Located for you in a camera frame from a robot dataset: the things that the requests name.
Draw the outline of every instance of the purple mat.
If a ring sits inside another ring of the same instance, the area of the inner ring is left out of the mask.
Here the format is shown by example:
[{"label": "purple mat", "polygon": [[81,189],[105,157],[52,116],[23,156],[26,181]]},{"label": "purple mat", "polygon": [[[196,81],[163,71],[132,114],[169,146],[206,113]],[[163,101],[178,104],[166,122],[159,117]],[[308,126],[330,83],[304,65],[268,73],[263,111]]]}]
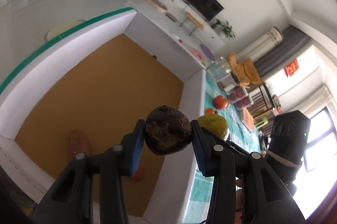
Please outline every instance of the purple mat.
[{"label": "purple mat", "polygon": [[204,55],[205,55],[210,61],[215,61],[215,58],[214,58],[214,56],[213,56],[213,53],[211,52],[211,50],[209,50],[209,48],[208,48],[205,44],[201,43],[201,44],[200,44],[200,48],[201,48],[201,50],[203,51]]}]

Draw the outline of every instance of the yellow-green fruit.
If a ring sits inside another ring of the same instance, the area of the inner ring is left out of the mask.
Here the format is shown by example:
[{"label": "yellow-green fruit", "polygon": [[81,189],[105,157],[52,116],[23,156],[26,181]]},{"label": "yellow-green fruit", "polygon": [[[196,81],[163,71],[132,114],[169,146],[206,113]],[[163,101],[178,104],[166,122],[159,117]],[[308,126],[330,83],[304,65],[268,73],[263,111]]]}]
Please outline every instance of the yellow-green fruit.
[{"label": "yellow-green fruit", "polygon": [[228,138],[228,123],[222,116],[218,114],[206,114],[199,117],[197,120],[200,127],[206,128],[223,140]]}]

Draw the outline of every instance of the orange cloth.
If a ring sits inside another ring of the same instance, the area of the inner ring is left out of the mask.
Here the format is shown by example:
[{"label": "orange cloth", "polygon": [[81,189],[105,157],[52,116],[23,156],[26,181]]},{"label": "orange cloth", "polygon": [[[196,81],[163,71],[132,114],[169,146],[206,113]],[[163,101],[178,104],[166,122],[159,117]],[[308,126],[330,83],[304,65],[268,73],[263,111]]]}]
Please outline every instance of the orange cloth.
[{"label": "orange cloth", "polygon": [[238,77],[240,86],[249,88],[250,84],[262,84],[261,78],[250,58],[246,59],[242,64],[236,62],[236,54],[229,53],[227,62],[232,72]]}]

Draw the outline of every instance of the green plant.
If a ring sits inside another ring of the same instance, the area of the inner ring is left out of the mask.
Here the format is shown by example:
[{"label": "green plant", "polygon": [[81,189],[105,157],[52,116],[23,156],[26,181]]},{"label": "green plant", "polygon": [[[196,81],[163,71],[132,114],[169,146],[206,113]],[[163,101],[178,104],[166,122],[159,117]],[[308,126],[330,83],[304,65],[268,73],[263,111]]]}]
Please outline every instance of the green plant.
[{"label": "green plant", "polygon": [[229,25],[228,21],[226,23],[221,24],[222,29],[221,31],[225,34],[226,38],[231,39],[235,38],[235,33],[232,30],[232,26]]},{"label": "green plant", "polygon": [[219,21],[218,19],[216,19],[216,21],[215,21],[214,24],[215,24],[215,25],[221,25],[221,21]]}]

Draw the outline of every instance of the table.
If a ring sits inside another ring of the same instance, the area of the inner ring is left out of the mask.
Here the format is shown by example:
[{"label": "table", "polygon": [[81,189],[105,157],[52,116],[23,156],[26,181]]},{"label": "table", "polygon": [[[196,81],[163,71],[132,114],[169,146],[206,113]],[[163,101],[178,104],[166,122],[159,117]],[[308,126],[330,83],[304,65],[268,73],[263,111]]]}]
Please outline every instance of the table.
[{"label": "table", "polygon": [[[210,77],[206,78],[205,93],[205,109],[214,109],[212,101],[215,96],[223,95],[227,97],[227,95],[219,89],[217,84],[210,79]],[[228,122],[231,141],[250,153],[260,152],[257,130],[255,129],[254,132],[251,133],[244,126],[240,120],[240,113],[235,109],[234,105],[231,105],[227,109],[217,111],[218,114],[223,116]],[[213,177],[203,177],[197,168],[183,223],[200,223],[206,219],[212,188]]]},{"label": "table", "polygon": [[201,29],[203,30],[203,24],[201,22],[199,22],[194,16],[192,16],[189,12],[186,12],[186,19],[180,24],[180,26],[183,26],[184,24],[186,24],[188,21],[191,21],[193,22],[195,25],[196,25],[196,28],[193,29],[191,31],[191,33],[189,34],[190,36],[193,34],[193,32],[196,30],[196,29]]}]

